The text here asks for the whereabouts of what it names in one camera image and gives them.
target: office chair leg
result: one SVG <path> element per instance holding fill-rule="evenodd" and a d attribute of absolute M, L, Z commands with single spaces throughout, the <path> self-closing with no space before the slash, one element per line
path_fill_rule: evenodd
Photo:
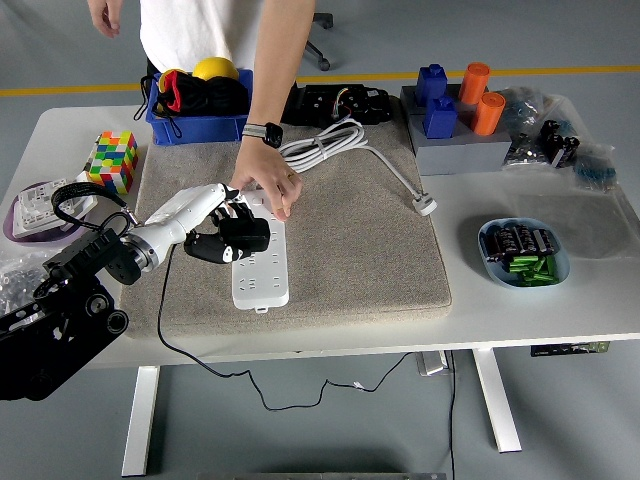
<path fill-rule="evenodd" d="M 331 13 L 314 13 L 313 14 L 313 23 L 317 23 L 325 30 L 333 27 L 333 14 Z M 307 40 L 307 45 L 305 46 L 305 50 L 311 52 L 318 59 L 318 68 L 323 72 L 326 72 L 331 68 L 331 64 L 329 60 L 325 58 L 318 48 Z"/>
<path fill-rule="evenodd" d="M 318 23 L 325 30 L 333 27 L 333 15 L 331 13 L 314 13 L 313 23 Z"/>
<path fill-rule="evenodd" d="M 320 70 L 322 70 L 323 72 L 326 72 L 331 68 L 331 64 L 329 63 L 329 60 L 324 58 L 324 55 L 322 55 L 322 52 L 318 50 L 313 43 L 307 40 L 307 45 L 305 46 L 305 49 L 308 52 L 313 53 L 316 57 L 318 57 L 318 68 Z"/>

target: orange cylinder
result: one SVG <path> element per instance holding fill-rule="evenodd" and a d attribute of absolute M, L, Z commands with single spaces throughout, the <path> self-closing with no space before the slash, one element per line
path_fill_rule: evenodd
<path fill-rule="evenodd" d="M 500 115 L 507 101 L 495 92 L 482 94 L 476 113 L 471 121 L 471 129 L 478 135 L 492 135 L 496 131 Z"/>
<path fill-rule="evenodd" d="M 464 78 L 460 86 L 460 94 L 458 95 L 460 101 L 467 105 L 478 103 L 487 88 L 490 74 L 489 65 L 480 62 L 470 63 L 464 72 Z"/>

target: black cable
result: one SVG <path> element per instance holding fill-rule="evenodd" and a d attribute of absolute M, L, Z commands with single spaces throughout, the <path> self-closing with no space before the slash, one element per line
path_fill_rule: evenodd
<path fill-rule="evenodd" d="M 83 220 L 77 219 L 69 215 L 68 213 L 65 213 L 60 208 L 60 205 L 66 202 L 67 200 L 71 200 L 73 198 L 78 198 L 78 197 L 87 197 L 89 195 L 97 195 L 100 197 L 108 198 L 109 200 L 111 200 L 121 208 L 126 208 L 127 206 L 127 202 L 122 200 L 115 193 L 107 190 L 102 185 L 98 185 L 97 183 L 92 183 L 92 182 L 75 182 L 75 183 L 69 183 L 67 185 L 63 185 L 62 187 L 58 188 L 55 192 L 53 192 L 53 194 L 51 195 L 51 205 L 53 206 L 53 213 L 55 214 L 56 217 L 58 217 L 61 220 L 64 220 L 67 223 L 71 223 L 79 227 L 85 227 L 85 228 L 88 228 L 89 230 L 101 232 L 104 226 L 107 223 L 109 223 L 109 221 L 112 220 L 111 217 L 107 218 L 107 220 L 105 220 L 102 223 L 102 225 L 96 225 L 94 223 L 85 222 Z"/>
<path fill-rule="evenodd" d="M 451 477 L 452 480 L 456 480 L 456 463 L 453 456 L 453 408 L 456 402 L 456 361 L 453 358 L 453 350 L 449 352 L 451 355 L 451 374 L 453 376 L 453 386 L 451 389 L 451 404 L 449 406 L 449 454 L 451 456 Z"/>
<path fill-rule="evenodd" d="M 376 390 L 378 390 L 380 385 L 382 385 L 382 382 L 385 381 L 385 379 L 391 374 L 391 372 L 393 372 L 402 363 L 402 361 L 405 358 L 407 358 L 409 355 L 411 355 L 413 353 L 413 352 L 405 353 L 400 358 L 400 360 L 398 360 L 396 362 L 396 364 L 393 367 L 391 367 L 387 371 L 387 373 L 384 374 L 382 379 L 378 382 L 378 384 L 374 388 L 363 388 L 363 387 L 357 387 L 355 385 L 334 383 L 334 382 L 330 381 L 329 379 L 325 379 L 324 384 L 320 388 L 320 395 L 318 397 L 318 401 L 317 402 L 315 402 L 313 404 L 307 404 L 307 405 L 288 405 L 286 407 L 277 407 L 277 408 L 270 407 L 269 405 L 267 405 L 267 402 L 265 401 L 264 394 L 262 393 L 262 390 L 260 390 L 260 387 L 258 386 L 258 384 L 256 383 L 255 379 L 253 378 L 253 374 L 251 373 L 251 370 L 244 370 L 243 372 L 234 372 L 234 373 L 227 373 L 227 374 L 220 373 L 220 372 L 214 370 L 213 368 L 211 368 L 209 365 L 204 363 L 199 358 L 197 358 L 195 355 L 192 355 L 191 353 L 187 352 L 186 350 L 182 350 L 182 349 L 180 349 L 178 347 L 174 347 L 169 342 L 167 342 L 165 340 L 164 336 L 162 335 L 162 329 L 161 329 L 161 326 L 160 326 L 161 319 L 162 319 L 162 308 L 164 306 L 164 300 L 165 300 L 166 293 L 167 293 L 167 284 L 169 282 L 169 272 L 171 271 L 171 263 L 173 261 L 173 252 L 175 251 L 176 247 L 177 247 L 177 245 L 173 245 L 171 247 L 170 252 L 169 252 L 169 260 L 167 261 L 167 271 L 165 273 L 164 283 L 162 285 L 162 294 L 160 296 L 160 307 L 158 308 L 158 323 L 157 323 L 158 338 L 160 338 L 160 341 L 162 342 L 162 344 L 165 347 L 167 347 L 169 350 L 173 350 L 176 353 L 179 353 L 181 355 L 184 355 L 187 358 L 190 358 L 195 363 L 200 365 L 202 368 L 207 370 L 209 373 L 212 373 L 212 374 L 216 375 L 217 377 L 231 378 L 231 377 L 242 377 L 244 375 L 247 375 L 249 377 L 249 380 L 251 381 L 251 384 L 253 385 L 253 388 L 255 388 L 256 392 L 258 392 L 258 395 L 260 396 L 260 400 L 262 401 L 262 406 L 269 412 L 280 412 L 280 411 L 283 411 L 283 410 L 290 410 L 292 408 L 313 408 L 313 407 L 316 407 L 316 406 L 320 405 L 320 402 L 322 402 L 322 396 L 324 394 L 324 389 L 326 388 L 327 385 L 331 385 L 333 387 L 338 387 L 338 388 L 353 388 L 354 390 L 359 390 L 361 392 L 373 393 Z"/>
<path fill-rule="evenodd" d="M 122 217 L 124 218 L 125 221 L 125 226 L 122 229 L 122 231 L 120 233 L 118 233 L 118 237 L 123 237 L 125 233 L 127 233 L 129 231 L 129 229 L 131 228 L 131 218 L 129 218 L 129 215 L 127 215 L 124 212 L 115 212 L 112 213 L 111 215 L 109 215 L 104 222 L 102 222 L 100 224 L 100 229 L 99 231 L 102 232 L 105 228 L 107 228 L 107 225 L 109 224 L 109 222 L 111 222 L 114 218 L 116 217 Z"/>

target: human arm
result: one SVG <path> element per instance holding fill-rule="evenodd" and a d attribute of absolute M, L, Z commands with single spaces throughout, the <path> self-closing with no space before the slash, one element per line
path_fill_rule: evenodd
<path fill-rule="evenodd" d="M 304 53 L 314 10 L 315 0 L 265 0 L 248 123 L 280 123 Z M 284 221 L 302 191 L 302 179 L 293 173 L 276 149 L 259 138 L 245 136 L 230 185 L 242 189 L 255 180 L 269 196 L 276 218 Z"/>
<path fill-rule="evenodd" d="M 87 0 L 91 21 L 105 37 L 115 38 L 120 33 L 120 11 L 124 0 Z"/>

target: power strip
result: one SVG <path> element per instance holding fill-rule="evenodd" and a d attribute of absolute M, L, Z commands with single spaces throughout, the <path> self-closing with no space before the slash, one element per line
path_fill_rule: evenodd
<path fill-rule="evenodd" d="M 282 307 L 289 302 L 289 272 L 287 270 L 287 242 L 284 223 L 271 213 L 264 190 L 245 193 L 256 217 L 269 222 L 269 248 L 231 264 L 231 293 L 233 304 L 240 310 L 254 309 L 266 313 L 269 308 Z"/>

